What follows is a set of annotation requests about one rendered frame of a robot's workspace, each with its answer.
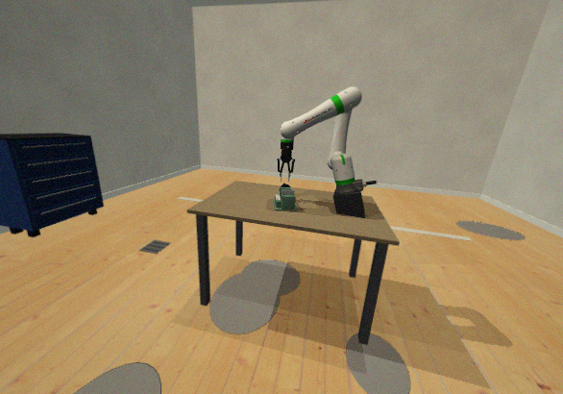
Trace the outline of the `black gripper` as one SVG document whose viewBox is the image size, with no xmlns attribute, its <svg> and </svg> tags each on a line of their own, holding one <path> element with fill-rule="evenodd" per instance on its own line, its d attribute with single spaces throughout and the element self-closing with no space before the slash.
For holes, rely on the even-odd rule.
<svg viewBox="0 0 563 394">
<path fill-rule="evenodd" d="M 290 156 L 284 156 L 284 155 L 290 155 Z M 287 165 L 288 165 L 288 181 L 289 181 L 290 173 L 293 172 L 295 159 L 292 159 L 291 155 L 292 155 L 292 151 L 283 151 L 283 150 L 281 150 L 281 157 L 278 158 L 278 172 L 280 172 L 281 181 L 282 181 L 282 168 L 283 168 L 283 165 L 284 165 L 285 163 L 287 163 Z M 281 170 L 280 170 L 280 160 L 282 160 Z M 289 162 L 290 162 L 291 160 L 292 160 L 292 166 L 291 166 L 291 171 L 290 171 Z"/>
</svg>

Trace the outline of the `green bench vise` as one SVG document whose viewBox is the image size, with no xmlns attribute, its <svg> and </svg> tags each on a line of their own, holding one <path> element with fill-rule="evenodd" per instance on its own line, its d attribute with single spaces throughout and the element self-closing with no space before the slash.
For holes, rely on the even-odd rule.
<svg viewBox="0 0 563 394">
<path fill-rule="evenodd" d="M 275 199 L 273 199 L 275 210 L 297 210 L 294 191 L 290 185 L 281 185 L 280 194 L 275 194 Z"/>
</svg>

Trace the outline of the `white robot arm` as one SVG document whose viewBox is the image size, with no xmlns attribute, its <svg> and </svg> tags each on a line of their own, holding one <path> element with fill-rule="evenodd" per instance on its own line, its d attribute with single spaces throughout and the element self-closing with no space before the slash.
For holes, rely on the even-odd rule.
<svg viewBox="0 0 563 394">
<path fill-rule="evenodd" d="M 362 191 L 365 186 L 377 183 L 377 181 L 355 180 L 352 157 L 346 154 L 347 134 L 352 110 L 360 103 L 361 98 L 361 91 L 357 87 L 349 87 L 312 111 L 281 124 L 281 149 L 291 151 L 293 150 L 295 135 L 317 123 L 334 117 L 328 166 L 332 170 L 336 182 L 336 194 Z"/>
</svg>

